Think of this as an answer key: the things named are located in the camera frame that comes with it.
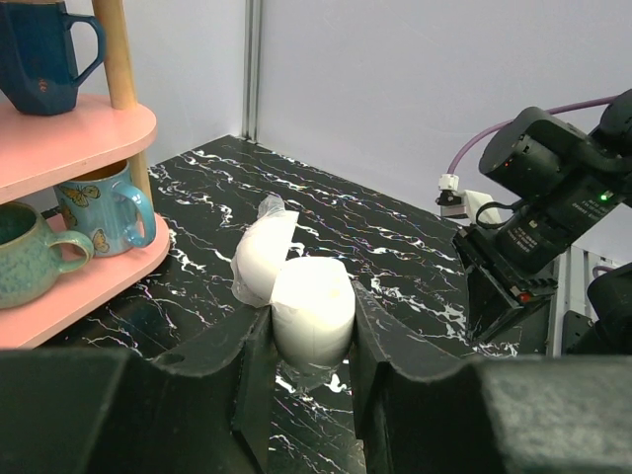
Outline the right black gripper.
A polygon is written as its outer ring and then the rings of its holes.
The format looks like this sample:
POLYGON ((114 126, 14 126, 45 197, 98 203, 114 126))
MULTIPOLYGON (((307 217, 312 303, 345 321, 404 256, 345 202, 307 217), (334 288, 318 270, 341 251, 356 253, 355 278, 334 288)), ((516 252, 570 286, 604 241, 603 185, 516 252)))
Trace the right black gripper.
POLYGON ((487 200, 453 238, 467 286, 466 335, 491 341, 548 304, 557 290, 549 266, 593 227, 576 200, 487 200))

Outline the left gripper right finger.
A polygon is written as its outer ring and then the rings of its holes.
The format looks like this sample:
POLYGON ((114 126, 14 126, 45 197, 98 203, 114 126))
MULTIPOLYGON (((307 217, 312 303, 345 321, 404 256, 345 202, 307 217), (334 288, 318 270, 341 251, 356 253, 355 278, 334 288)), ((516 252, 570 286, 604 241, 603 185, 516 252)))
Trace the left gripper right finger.
POLYGON ((359 282, 350 352, 370 473, 627 473, 627 356, 459 358, 359 282))

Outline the white oval case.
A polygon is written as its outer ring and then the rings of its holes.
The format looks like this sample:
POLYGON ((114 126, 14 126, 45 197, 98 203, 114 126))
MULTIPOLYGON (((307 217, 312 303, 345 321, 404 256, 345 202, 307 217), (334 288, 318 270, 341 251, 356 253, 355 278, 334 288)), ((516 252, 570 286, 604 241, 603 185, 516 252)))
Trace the white oval case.
POLYGON ((272 312, 273 336, 296 390, 331 380, 352 343, 355 293, 345 264, 331 257, 288 256, 299 213, 269 195, 231 259, 234 297, 272 312))

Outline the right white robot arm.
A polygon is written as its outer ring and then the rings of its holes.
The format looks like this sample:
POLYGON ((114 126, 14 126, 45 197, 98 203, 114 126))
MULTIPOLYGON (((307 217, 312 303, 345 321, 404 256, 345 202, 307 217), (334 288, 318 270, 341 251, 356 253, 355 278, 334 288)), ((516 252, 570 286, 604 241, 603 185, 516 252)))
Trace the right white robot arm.
POLYGON ((488 343, 551 302, 550 265, 620 204, 631 202, 631 94, 610 100, 584 133, 537 107, 490 140, 480 172, 517 195, 508 220, 491 200, 453 237, 468 306, 466 335, 488 343))

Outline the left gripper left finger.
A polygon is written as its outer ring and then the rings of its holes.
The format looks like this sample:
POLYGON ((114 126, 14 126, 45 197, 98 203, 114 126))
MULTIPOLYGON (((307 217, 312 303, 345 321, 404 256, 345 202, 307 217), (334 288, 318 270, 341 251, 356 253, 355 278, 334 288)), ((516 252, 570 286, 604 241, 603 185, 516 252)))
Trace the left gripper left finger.
POLYGON ((1 354, 5 473, 262 473, 277 352, 244 306, 153 359, 126 349, 1 354))

